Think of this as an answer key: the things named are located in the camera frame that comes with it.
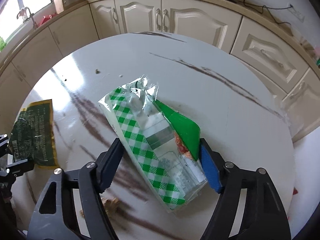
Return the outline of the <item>dark green packet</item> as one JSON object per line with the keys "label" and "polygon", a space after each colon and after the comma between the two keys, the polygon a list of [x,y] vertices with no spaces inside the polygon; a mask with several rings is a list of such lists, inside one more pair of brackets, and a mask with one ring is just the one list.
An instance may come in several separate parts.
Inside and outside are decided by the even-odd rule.
{"label": "dark green packet", "polygon": [[32,102],[21,109],[9,139],[13,161],[31,159],[41,168],[57,168],[52,100]]}

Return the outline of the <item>green white checkered package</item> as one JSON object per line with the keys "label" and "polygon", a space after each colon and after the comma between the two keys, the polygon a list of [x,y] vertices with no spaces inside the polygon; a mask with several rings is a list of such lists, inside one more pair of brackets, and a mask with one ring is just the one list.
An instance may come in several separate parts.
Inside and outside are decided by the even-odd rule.
{"label": "green white checkered package", "polygon": [[107,93],[99,105],[138,172],[168,211],[197,197],[207,183],[157,102],[158,85],[142,76]]}

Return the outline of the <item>cream lower kitchen cabinets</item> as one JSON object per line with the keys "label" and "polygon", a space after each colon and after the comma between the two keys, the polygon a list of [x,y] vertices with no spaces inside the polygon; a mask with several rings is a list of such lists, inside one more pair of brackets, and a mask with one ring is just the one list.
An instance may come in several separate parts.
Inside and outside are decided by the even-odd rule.
{"label": "cream lower kitchen cabinets", "polygon": [[239,59],[280,99],[293,141],[319,127],[319,67],[287,28],[226,0],[89,0],[33,30],[1,62],[1,103],[8,129],[31,88],[63,57],[97,40],[124,33],[180,34],[207,42]]}

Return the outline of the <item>chrome sink faucet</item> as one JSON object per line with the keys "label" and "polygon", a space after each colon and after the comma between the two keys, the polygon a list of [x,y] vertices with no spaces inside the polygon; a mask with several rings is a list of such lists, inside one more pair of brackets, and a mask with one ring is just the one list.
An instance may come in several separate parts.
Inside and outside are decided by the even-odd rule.
{"label": "chrome sink faucet", "polygon": [[22,7],[20,9],[20,11],[18,12],[16,18],[17,19],[22,18],[23,23],[26,23],[28,20],[31,20],[32,24],[33,24],[33,28],[34,29],[38,28],[38,25],[37,25],[36,21],[34,20],[34,14],[31,13],[31,10],[28,7]]}

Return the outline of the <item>wooden cutting board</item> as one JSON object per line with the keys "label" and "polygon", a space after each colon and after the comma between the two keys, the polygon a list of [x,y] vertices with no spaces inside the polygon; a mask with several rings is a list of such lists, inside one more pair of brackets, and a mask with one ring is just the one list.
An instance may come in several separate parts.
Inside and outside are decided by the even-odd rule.
{"label": "wooden cutting board", "polygon": [[57,14],[60,14],[65,10],[63,0],[54,0],[54,6]]}

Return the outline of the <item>wall power socket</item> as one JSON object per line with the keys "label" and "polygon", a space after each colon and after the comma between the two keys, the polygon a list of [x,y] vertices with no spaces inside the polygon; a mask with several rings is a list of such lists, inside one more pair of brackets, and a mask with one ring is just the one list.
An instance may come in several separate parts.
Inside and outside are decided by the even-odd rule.
{"label": "wall power socket", "polygon": [[289,8],[288,8],[289,12],[291,12],[291,14],[293,16],[295,16],[300,22],[304,22],[305,21],[305,16],[298,11],[291,3],[289,3]]}

